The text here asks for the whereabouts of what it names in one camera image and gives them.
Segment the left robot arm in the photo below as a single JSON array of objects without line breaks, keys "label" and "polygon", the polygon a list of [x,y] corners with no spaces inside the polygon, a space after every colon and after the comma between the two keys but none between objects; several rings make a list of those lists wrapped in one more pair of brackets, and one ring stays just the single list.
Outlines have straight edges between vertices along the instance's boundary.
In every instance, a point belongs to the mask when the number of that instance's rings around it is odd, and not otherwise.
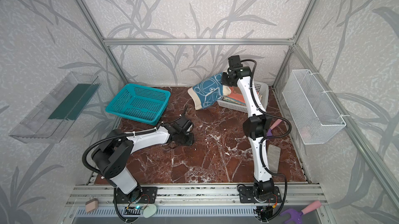
[{"label": "left robot arm", "polygon": [[106,138],[90,145],[82,155],[84,167],[104,177],[110,185],[129,195],[139,189],[126,165],[136,151],[155,145],[175,143],[191,146],[194,135],[193,122],[180,116],[173,122],[161,122],[156,127],[138,131],[113,130]]}]

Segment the teal plastic basket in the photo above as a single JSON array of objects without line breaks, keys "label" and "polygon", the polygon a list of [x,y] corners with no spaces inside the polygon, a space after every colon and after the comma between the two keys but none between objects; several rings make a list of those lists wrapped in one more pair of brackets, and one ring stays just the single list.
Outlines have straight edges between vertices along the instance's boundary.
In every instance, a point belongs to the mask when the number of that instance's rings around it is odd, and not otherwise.
[{"label": "teal plastic basket", "polygon": [[165,111],[170,92],[157,88],[127,84],[111,100],[106,112],[148,125],[157,125]]}]

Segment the blue cream Doraemon towel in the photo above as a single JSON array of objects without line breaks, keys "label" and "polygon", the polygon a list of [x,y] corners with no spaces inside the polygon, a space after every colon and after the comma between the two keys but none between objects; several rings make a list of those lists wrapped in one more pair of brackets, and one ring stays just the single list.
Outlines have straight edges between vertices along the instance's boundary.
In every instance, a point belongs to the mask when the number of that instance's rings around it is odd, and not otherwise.
[{"label": "blue cream Doraemon towel", "polygon": [[221,84],[222,73],[218,73],[188,90],[194,101],[195,110],[211,107],[216,101],[231,94],[228,86]]}]

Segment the brown red bear towel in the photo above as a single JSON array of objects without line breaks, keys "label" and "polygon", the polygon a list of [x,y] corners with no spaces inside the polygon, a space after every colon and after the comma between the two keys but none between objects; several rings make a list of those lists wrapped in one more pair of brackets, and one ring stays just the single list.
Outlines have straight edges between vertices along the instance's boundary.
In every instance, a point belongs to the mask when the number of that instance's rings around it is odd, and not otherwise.
[{"label": "brown red bear towel", "polygon": [[231,93],[223,97],[224,101],[245,106],[245,99],[238,87],[229,87]]}]

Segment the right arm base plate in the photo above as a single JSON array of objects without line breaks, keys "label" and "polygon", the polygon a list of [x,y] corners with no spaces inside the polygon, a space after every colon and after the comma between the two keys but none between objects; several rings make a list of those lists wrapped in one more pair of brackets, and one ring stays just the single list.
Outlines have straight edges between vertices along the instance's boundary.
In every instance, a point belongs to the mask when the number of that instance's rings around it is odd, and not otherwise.
[{"label": "right arm base plate", "polygon": [[237,190],[241,203],[282,203],[280,189],[277,186],[274,186],[272,191],[266,193],[256,189],[254,185],[246,186],[239,184]]}]

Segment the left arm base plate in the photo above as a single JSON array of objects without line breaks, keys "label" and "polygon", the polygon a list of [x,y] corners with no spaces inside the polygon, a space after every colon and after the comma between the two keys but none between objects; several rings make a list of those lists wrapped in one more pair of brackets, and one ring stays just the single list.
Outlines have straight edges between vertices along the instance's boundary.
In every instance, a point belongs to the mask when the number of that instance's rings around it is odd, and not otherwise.
[{"label": "left arm base plate", "polygon": [[137,187],[131,193],[124,194],[115,188],[113,203],[116,204],[153,204],[157,196],[158,187]]}]

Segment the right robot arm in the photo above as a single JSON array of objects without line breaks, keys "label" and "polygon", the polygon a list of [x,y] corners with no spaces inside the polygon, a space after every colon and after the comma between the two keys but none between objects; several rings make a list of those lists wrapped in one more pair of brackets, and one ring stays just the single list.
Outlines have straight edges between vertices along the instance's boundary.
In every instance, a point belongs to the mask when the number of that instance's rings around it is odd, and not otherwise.
[{"label": "right robot arm", "polygon": [[[292,131],[292,124],[285,118],[268,114],[262,106],[255,89],[254,73],[257,63],[252,59],[241,60],[238,55],[228,58],[229,67],[222,73],[221,83],[224,86],[238,87],[244,97],[248,118],[243,123],[243,132],[250,141],[254,161],[255,200],[265,202],[274,193],[274,176],[285,175],[269,170],[267,160],[267,141],[283,138]],[[269,136],[268,130],[273,119],[284,121],[287,131],[278,136]]]}]

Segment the white plastic basket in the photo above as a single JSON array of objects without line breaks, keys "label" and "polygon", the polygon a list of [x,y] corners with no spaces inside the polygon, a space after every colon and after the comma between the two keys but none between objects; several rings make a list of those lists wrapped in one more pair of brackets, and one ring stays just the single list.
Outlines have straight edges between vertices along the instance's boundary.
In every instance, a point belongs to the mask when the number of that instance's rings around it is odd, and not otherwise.
[{"label": "white plastic basket", "polygon": [[[260,102],[264,108],[268,105],[269,99],[269,86],[262,82],[254,82],[255,90],[260,99]],[[227,96],[223,96],[222,99],[217,100],[220,107],[241,111],[247,113],[247,107],[245,99],[238,87],[229,87],[231,93]]]}]

